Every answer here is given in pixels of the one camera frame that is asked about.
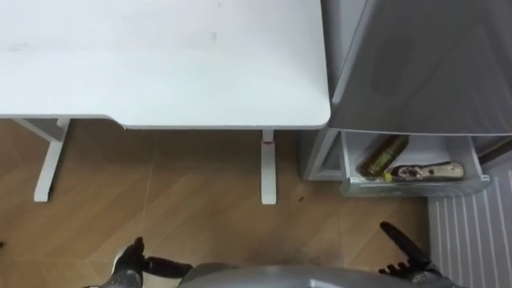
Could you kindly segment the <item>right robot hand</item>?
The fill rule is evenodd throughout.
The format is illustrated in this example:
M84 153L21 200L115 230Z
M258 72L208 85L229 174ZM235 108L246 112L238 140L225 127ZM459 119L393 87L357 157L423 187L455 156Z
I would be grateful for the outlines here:
M406 234L390 222L381 222L381 230L407 256L406 262L389 264L379 269L380 274L386 274L411 282L418 282L419 277L441 277L440 271L430 257L421 250Z

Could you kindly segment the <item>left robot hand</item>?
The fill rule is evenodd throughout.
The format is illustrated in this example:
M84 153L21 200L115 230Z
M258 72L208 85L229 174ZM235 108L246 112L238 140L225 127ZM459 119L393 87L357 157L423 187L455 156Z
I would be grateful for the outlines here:
M143 278L150 274L160 278L183 278L194 268L191 264L176 262L167 258L145 256L143 237L137 237L134 242L122 250L115 258L111 275L121 272L135 272Z

